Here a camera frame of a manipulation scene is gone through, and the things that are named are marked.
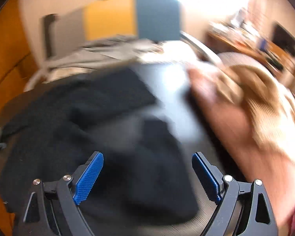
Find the dark navy knit sweater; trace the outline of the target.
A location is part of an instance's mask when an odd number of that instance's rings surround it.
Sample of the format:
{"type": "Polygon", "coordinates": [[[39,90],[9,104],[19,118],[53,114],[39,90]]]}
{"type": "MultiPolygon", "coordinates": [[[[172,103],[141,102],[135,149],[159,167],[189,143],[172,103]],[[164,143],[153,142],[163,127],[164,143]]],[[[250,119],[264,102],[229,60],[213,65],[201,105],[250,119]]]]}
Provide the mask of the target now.
{"type": "Polygon", "coordinates": [[[130,69],[83,76],[59,85],[30,103],[2,129],[1,140],[18,135],[0,174],[0,195],[14,213],[31,182],[59,180],[95,151],[104,165],[84,215],[107,223],[169,225],[193,219],[198,204],[176,139],[167,123],[145,117],[138,127],[103,137],[98,127],[156,98],[130,69]]]}

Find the pink knit sweater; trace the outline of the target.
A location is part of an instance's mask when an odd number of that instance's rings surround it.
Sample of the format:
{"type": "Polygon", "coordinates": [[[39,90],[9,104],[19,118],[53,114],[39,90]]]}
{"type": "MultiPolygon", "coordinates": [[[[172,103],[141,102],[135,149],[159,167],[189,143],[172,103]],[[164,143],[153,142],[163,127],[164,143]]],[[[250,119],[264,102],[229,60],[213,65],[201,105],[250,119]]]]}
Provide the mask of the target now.
{"type": "Polygon", "coordinates": [[[244,109],[216,94],[217,71],[217,67],[187,69],[191,92],[245,179],[264,183],[278,226],[286,225],[295,210],[295,163],[284,155],[258,148],[244,109]]]}

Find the beige knit sweater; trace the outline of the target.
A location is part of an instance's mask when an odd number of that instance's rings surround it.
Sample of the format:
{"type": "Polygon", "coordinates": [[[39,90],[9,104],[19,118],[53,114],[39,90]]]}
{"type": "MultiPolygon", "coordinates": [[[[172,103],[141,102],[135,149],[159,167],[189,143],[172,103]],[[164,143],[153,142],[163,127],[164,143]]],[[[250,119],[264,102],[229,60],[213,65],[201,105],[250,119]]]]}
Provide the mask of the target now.
{"type": "Polygon", "coordinates": [[[230,103],[245,106],[258,145],[295,152],[295,99],[266,69],[225,67],[217,76],[216,87],[230,103]]]}

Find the wooden wardrobe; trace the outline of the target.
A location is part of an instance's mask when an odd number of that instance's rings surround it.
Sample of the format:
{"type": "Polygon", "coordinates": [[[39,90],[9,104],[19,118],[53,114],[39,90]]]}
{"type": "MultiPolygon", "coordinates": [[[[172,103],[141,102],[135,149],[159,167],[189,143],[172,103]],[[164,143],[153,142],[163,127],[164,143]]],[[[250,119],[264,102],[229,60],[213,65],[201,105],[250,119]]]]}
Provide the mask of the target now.
{"type": "Polygon", "coordinates": [[[25,87],[27,75],[20,73],[21,65],[37,68],[21,21],[19,0],[8,0],[0,10],[0,111],[25,87]]]}

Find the grey hoodie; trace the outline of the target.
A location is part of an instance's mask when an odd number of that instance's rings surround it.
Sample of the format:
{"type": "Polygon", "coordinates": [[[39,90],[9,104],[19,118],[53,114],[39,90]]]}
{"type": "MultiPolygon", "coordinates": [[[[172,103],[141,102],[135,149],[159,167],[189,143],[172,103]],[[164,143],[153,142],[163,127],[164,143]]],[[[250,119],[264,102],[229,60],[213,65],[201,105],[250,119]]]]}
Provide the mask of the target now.
{"type": "Polygon", "coordinates": [[[133,35],[116,35],[88,41],[63,57],[48,60],[46,68],[101,69],[127,65],[137,61],[142,54],[161,50],[158,44],[149,39],[139,39],[133,35]]]}

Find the wooden desk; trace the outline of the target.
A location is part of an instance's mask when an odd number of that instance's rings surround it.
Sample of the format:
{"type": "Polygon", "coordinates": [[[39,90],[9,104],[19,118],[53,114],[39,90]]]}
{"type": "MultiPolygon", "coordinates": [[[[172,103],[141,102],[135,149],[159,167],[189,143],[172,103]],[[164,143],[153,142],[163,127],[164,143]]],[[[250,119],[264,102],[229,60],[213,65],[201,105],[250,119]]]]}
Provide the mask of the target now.
{"type": "Polygon", "coordinates": [[[245,54],[266,67],[276,78],[282,79],[290,73],[295,77],[295,58],[273,42],[257,37],[251,40],[249,33],[228,27],[217,29],[218,23],[211,23],[205,36],[205,44],[216,53],[237,52],[245,54]]]}

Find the white printed cushion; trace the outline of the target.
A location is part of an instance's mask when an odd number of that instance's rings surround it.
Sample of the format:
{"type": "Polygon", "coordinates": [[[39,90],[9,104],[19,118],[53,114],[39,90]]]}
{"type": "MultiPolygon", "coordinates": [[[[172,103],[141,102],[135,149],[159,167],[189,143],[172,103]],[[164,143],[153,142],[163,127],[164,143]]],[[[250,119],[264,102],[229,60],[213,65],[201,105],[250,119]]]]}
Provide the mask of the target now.
{"type": "Polygon", "coordinates": [[[142,53],[139,62],[151,65],[162,63],[190,63],[198,57],[189,44],[184,41],[165,41],[157,45],[157,51],[142,53]]]}

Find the black television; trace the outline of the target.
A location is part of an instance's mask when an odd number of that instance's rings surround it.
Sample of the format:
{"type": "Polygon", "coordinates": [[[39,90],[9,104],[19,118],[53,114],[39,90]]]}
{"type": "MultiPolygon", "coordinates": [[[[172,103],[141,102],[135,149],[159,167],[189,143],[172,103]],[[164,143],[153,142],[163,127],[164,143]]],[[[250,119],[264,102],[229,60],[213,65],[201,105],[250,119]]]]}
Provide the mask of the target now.
{"type": "Polygon", "coordinates": [[[273,25],[271,41],[295,58],[295,37],[279,23],[273,25]]]}

